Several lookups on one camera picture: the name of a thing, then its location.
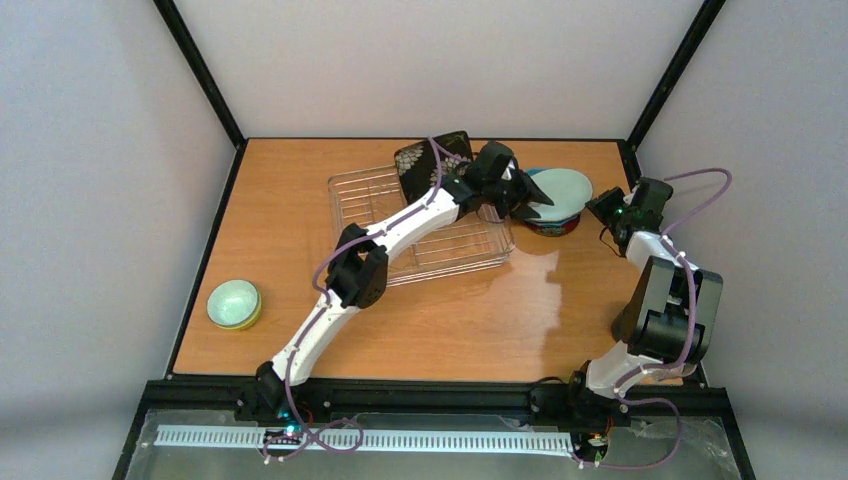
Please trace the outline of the light green round plate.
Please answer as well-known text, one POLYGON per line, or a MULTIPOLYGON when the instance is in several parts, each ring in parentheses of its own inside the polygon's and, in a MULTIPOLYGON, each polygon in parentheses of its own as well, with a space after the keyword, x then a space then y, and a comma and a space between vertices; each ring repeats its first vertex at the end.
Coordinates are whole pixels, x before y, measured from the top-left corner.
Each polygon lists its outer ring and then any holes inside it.
POLYGON ((528 171, 534 183, 553 202, 552 206, 530 203, 539 217, 531 223, 559 223, 578 215, 592 198, 593 186, 583 173, 566 168, 535 168, 528 171))

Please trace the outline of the black floral square plate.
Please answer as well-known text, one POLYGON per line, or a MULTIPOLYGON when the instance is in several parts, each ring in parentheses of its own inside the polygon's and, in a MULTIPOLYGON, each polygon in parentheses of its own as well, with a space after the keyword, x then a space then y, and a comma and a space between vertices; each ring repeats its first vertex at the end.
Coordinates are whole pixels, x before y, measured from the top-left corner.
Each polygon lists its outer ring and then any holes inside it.
MULTIPOLYGON (((462 174, 473 161, 470 138, 464 130, 435 136, 434 142, 440 148, 442 176, 462 174)), ((422 140, 397 150, 394 153, 394 165, 404 199, 408 204, 425 196, 438 179, 438 166, 429 140, 422 140)))

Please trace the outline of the wire metal dish rack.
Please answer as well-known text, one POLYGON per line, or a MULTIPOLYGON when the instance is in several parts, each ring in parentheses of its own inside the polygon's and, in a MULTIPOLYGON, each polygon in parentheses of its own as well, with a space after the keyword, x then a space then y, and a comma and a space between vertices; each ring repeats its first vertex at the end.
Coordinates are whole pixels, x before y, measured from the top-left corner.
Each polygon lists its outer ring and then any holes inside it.
MULTIPOLYGON (((393 166, 333 175, 328 193, 338 236, 347 225, 381 222, 407 206, 393 166)), ((418 240, 392 261, 388 285, 459 275, 504 264, 515 245, 510 225, 483 205, 455 223, 418 240)))

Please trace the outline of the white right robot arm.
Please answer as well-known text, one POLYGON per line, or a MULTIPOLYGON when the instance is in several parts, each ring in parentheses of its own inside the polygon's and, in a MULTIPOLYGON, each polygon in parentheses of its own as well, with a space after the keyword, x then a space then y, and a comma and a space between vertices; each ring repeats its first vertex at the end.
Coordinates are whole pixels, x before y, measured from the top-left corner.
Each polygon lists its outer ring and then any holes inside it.
POLYGON ((689 262, 662 231, 672 194, 671 185, 643 177, 630 194, 616 187, 586 204, 641 276, 612 322, 614 346, 570 378, 569 403, 579 417, 616 414, 631 387, 698 363, 709 347, 723 279, 689 262))

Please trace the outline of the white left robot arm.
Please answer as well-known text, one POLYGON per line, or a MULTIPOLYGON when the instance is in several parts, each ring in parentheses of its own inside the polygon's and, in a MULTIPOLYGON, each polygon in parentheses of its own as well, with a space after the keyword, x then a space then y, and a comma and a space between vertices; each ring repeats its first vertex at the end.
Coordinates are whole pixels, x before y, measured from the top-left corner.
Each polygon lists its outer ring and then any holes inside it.
POLYGON ((535 205, 553 200, 519 166, 513 151, 490 141, 469 161, 450 171, 452 157, 435 138, 420 153, 406 158, 408 173, 423 176, 426 191, 389 218, 362 227, 352 223, 340 234, 334 252, 313 278, 319 298, 286 346, 256 370, 253 384, 239 399, 248 413, 300 422, 293 390, 305 383, 313 367, 342 327, 376 303, 387 289, 393 260, 426 235, 457 222, 481 205, 499 218, 535 219, 535 205))

